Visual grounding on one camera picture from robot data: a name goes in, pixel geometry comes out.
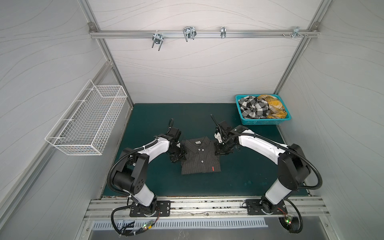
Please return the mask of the dark grey striped shirt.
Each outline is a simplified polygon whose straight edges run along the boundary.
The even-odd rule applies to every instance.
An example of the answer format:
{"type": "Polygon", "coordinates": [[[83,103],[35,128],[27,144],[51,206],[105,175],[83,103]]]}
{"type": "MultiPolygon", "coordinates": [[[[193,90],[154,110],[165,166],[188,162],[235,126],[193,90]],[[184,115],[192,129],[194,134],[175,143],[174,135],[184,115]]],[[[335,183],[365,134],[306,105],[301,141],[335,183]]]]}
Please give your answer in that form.
{"type": "Polygon", "coordinates": [[[215,143],[208,137],[190,139],[182,142],[185,147],[185,161],[182,161],[181,174],[221,172],[220,157],[215,155],[215,143]]]}

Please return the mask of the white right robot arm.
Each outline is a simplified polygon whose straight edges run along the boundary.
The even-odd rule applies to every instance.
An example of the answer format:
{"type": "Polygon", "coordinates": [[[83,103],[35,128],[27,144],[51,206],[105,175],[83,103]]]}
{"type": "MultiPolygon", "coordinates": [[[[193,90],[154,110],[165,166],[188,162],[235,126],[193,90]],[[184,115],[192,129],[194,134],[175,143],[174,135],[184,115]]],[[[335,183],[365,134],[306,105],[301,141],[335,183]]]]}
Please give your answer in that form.
{"type": "Polygon", "coordinates": [[[306,159],[298,145],[283,145],[262,137],[252,130],[238,126],[230,131],[217,128],[215,143],[217,155],[228,155],[236,146],[251,149],[278,166],[277,180],[262,196],[260,206],[272,214],[278,204],[293,191],[299,189],[317,190],[323,185],[319,170],[306,159]]]}

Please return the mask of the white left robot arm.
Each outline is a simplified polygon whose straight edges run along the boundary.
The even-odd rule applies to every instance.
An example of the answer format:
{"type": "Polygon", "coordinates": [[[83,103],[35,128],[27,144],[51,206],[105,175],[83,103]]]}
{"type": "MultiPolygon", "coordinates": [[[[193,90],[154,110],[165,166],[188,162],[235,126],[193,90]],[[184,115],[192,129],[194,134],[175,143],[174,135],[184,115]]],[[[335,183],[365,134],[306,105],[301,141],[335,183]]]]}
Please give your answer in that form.
{"type": "Polygon", "coordinates": [[[155,208],[157,197],[146,185],[149,163],[167,153],[172,161],[180,161],[186,151],[179,141],[180,135],[159,135],[136,149],[125,149],[110,168],[107,185],[115,193],[130,197],[144,208],[155,208]]]}

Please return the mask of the teal plastic basket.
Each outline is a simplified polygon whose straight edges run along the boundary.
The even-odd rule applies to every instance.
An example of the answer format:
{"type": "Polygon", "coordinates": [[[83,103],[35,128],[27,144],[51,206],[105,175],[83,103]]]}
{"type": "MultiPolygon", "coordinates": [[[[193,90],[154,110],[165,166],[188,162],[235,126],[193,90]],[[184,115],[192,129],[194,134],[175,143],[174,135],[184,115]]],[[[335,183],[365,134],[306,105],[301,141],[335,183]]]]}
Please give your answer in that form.
{"type": "Polygon", "coordinates": [[[259,95],[236,95],[235,96],[236,106],[237,106],[237,109],[238,109],[238,112],[239,112],[239,115],[240,115],[240,119],[241,119],[241,122],[242,122],[243,125],[246,125],[246,126],[279,125],[281,123],[287,122],[287,121],[292,119],[291,114],[288,111],[284,101],[278,95],[272,95],[272,96],[277,97],[283,103],[283,106],[285,107],[286,111],[288,112],[288,116],[285,119],[268,119],[268,118],[265,118],[265,119],[244,119],[241,116],[241,111],[240,111],[240,107],[239,107],[239,104],[238,104],[238,100],[240,98],[243,98],[243,97],[246,97],[246,96],[258,97],[259,95]]]}

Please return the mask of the black white checked shirt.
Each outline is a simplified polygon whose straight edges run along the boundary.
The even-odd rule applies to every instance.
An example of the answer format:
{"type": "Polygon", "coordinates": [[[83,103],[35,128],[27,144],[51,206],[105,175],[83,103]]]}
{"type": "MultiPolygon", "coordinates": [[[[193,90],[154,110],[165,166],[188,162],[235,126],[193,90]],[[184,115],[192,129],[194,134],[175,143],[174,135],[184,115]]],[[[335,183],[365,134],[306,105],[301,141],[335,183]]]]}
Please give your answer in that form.
{"type": "Polygon", "coordinates": [[[238,100],[241,116],[244,119],[265,119],[269,113],[269,104],[255,96],[246,96],[238,100]]]}

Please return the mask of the yellow plaid shirt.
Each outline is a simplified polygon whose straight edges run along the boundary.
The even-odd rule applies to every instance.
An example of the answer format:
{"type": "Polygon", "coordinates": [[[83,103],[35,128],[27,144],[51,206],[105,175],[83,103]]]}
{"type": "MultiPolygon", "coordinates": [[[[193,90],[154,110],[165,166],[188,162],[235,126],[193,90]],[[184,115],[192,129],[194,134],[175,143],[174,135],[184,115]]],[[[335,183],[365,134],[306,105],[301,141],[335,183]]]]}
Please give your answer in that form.
{"type": "Polygon", "coordinates": [[[281,100],[272,95],[259,95],[258,100],[262,100],[268,104],[268,119],[285,119],[288,116],[288,112],[281,100]]]}

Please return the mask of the metal hook clamp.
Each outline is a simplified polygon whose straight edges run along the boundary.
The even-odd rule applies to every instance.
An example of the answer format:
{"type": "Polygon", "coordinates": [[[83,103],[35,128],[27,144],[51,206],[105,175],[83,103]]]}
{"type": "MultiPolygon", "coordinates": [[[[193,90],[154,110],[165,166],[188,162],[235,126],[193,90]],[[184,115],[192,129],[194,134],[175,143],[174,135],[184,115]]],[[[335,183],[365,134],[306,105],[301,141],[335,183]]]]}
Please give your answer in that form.
{"type": "Polygon", "coordinates": [[[158,51],[160,51],[164,42],[164,36],[161,33],[156,32],[153,34],[152,41],[152,48],[154,48],[155,45],[158,45],[158,51]]]}

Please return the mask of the metal u-bolt clamp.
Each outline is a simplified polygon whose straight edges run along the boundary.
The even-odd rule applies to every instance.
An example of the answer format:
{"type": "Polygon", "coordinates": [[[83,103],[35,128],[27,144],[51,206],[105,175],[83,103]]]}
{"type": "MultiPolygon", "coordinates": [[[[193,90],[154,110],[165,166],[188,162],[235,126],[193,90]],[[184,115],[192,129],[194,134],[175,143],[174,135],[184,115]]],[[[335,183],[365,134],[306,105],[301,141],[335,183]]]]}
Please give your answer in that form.
{"type": "Polygon", "coordinates": [[[194,40],[197,35],[196,28],[193,26],[185,27],[183,29],[183,35],[185,37],[186,42],[188,42],[189,39],[194,40]]]}

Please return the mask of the aluminium top crossbar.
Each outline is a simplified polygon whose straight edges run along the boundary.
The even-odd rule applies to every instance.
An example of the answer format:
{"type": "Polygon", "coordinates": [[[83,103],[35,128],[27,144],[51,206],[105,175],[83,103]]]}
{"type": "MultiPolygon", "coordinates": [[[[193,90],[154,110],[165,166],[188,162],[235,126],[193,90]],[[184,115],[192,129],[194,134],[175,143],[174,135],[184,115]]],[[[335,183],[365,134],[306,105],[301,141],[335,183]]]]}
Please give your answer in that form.
{"type": "MultiPolygon", "coordinates": [[[[290,34],[293,30],[229,30],[226,38],[284,38],[282,34],[290,34]]],[[[93,39],[151,39],[154,33],[161,33],[164,39],[183,39],[182,30],[157,30],[157,31],[95,31],[90,32],[93,39]]],[[[196,30],[195,39],[221,39],[219,30],[196,30]]],[[[317,38],[321,32],[300,30],[302,34],[308,34],[308,38],[317,38]]]]}

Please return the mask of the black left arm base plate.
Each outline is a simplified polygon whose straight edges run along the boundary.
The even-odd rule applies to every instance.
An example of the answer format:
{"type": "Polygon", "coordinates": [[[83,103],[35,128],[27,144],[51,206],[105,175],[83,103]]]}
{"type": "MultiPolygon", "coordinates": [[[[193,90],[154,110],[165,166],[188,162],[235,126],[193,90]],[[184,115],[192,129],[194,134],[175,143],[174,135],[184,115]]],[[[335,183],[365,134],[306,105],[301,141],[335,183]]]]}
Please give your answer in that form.
{"type": "Polygon", "coordinates": [[[141,204],[134,205],[130,210],[130,217],[169,217],[170,212],[170,201],[154,200],[148,207],[141,204]]]}

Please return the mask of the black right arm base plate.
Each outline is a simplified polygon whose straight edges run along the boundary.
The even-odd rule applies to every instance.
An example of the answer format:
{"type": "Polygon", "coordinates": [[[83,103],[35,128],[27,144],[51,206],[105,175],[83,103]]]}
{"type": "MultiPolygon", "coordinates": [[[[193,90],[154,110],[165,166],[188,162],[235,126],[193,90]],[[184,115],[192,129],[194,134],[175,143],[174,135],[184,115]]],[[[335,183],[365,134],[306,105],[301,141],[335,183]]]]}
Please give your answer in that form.
{"type": "Polygon", "coordinates": [[[284,200],[281,200],[278,204],[274,205],[265,199],[248,199],[245,200],[244,204],[247,214],[251,216],[284,215],[288,213],[284,200]]]}

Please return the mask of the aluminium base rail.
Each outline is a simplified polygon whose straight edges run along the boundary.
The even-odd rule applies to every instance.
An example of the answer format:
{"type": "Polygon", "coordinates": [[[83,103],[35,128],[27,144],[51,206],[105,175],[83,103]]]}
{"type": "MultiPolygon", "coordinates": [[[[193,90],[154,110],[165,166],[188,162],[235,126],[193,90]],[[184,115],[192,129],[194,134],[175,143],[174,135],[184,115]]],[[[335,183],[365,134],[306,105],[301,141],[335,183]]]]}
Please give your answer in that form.
{"type": "MultiPolygon", "coordinates": [[[[191,218],[250,218],[246,209],[246,200],[259,201],[258,196],[226,197],[158,197],[159,201],[170,201],[170,219],[191,218]]],[[[291,196],[290,203],[285,202],[285,213],[296,216],[295,205],[302,217],[330,216],[324,201],[320,197],[291,196]]],[[[122,197],[91,200],[84,220],[108,220],[113,209],[123,207],[127,200],[122,197]]]]}

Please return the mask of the metal bracket with bolts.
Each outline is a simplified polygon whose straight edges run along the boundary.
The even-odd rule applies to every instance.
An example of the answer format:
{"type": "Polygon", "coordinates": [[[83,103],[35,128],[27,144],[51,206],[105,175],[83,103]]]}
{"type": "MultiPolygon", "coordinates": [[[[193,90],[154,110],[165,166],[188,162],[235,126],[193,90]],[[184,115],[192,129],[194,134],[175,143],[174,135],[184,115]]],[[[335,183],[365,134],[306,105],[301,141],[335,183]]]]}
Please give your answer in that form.
{"type": "Polygon", "coordinates": [[[308,38],[309,35],[308,34],[302,34],[300,32],[300,28],[299,27],[296,27],[295,29],[293,29],[293,31],[290,33],[290,34],[282,34],[282,36],[284,38],[290,38],[290,39],[295,39],[295,38],[308,38]]]}

